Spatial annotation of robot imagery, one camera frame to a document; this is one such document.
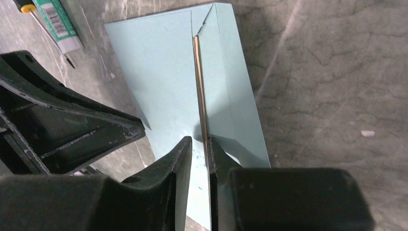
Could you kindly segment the light blue envelope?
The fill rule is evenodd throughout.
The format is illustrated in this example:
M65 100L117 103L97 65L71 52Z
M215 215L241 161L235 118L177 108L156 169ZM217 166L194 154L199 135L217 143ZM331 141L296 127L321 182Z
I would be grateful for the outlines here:
M210 228L193 38L198 37L207 128L243 167L270 167L233 6L208 3L108 23L105 29L156 159L192 137L187 215Z

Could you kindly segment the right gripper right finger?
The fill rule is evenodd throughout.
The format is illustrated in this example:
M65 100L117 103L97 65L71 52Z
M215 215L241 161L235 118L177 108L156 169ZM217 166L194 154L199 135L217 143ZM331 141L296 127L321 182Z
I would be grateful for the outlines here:
M245 168L207 141L213 231L372 231L356 180L338 168Z

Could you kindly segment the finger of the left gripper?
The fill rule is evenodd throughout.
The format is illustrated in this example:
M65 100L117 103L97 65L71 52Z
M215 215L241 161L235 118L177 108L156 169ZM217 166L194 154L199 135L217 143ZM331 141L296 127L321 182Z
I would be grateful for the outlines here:
M1 174L72 174L144 136L139 118L67 88L28 51L1 54Z

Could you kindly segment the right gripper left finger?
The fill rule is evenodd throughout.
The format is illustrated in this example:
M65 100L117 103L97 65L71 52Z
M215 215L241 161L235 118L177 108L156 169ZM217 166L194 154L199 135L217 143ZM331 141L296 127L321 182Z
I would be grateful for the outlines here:
M12 175L0 179L3 231L182 231L192 138L117 182L105 175Z

